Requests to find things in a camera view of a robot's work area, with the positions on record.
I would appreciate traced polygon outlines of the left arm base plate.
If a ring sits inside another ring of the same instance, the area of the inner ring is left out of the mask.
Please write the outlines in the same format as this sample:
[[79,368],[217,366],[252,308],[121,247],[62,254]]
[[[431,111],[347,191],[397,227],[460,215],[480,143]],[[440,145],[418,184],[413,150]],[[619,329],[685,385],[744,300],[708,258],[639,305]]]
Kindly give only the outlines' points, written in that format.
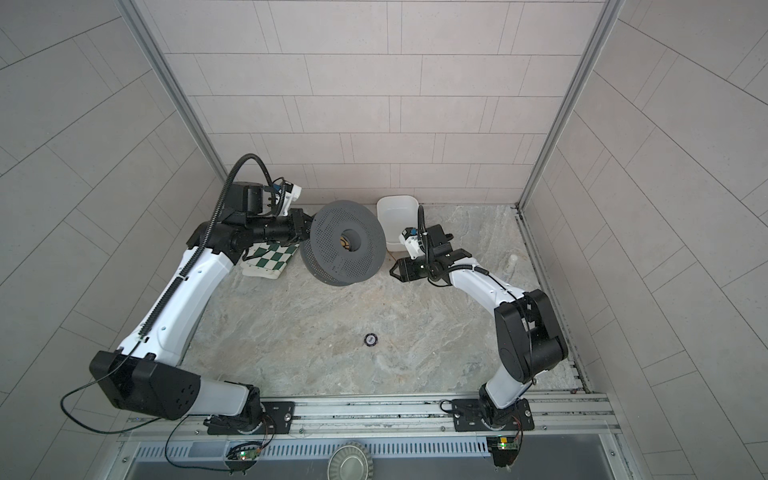
[[212,416],[203,421],[209,435],[284,435],[290,432],[295,403],[262,401],[259,407],[247,405],[238,416]]

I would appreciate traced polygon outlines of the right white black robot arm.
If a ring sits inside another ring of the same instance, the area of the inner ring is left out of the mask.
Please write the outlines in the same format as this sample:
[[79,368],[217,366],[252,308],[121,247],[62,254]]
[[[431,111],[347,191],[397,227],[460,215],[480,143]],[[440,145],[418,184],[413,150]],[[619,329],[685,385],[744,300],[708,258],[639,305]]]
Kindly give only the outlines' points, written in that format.
[[501,366],[480,387],[475,412],[489,430],[522,433],[523,396],[539,374],[568,357],[567,342],[546,293],[502,281],[468,251],[453,248],[452,239],[441,225],[428,227],[419,207],[417,225],[400,235],[409,256],[397,260],[390,275],[402,283],[425,279],[435,287],[457,288],[493,316]]

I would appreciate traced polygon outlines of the grey cable spool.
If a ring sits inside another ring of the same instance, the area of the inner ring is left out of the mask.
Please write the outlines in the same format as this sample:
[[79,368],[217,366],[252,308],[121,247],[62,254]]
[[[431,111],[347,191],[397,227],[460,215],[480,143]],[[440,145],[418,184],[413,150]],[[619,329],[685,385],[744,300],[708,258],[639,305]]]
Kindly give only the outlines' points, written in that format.
[[382,267],[386,256],[383,228],[365,206],[337,200],[314,215],[310,237],[300,244],[310,274],[334,287],[364,282]]

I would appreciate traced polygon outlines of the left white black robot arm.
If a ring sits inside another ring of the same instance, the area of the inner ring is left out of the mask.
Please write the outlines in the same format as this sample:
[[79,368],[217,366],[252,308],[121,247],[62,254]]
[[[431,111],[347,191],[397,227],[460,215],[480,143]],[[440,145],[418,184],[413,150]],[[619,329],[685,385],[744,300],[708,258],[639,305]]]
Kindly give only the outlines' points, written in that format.
[[308,239],[311,216],[290,205],[299,195],[298,186],[273,179],[258,155],[236,161],[210,220],[189,238],[179,268],[148,314],[116,350],[99,351],[90,362],[91,383],[114,408],[151,421],[203,416],[219,434],[265,426],[257,387],[206,380],[179,365],[212,294],[254,245]]

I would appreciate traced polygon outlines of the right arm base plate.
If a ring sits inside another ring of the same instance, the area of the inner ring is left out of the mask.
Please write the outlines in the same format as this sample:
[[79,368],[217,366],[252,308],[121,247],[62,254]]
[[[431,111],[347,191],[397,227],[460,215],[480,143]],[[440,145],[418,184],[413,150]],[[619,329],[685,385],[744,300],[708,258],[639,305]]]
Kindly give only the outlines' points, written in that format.
[[457,432],[523,432],[535,429],[527,399],[518,399],[505,409],[497,409],[490,400],[455,399],[450,401]]

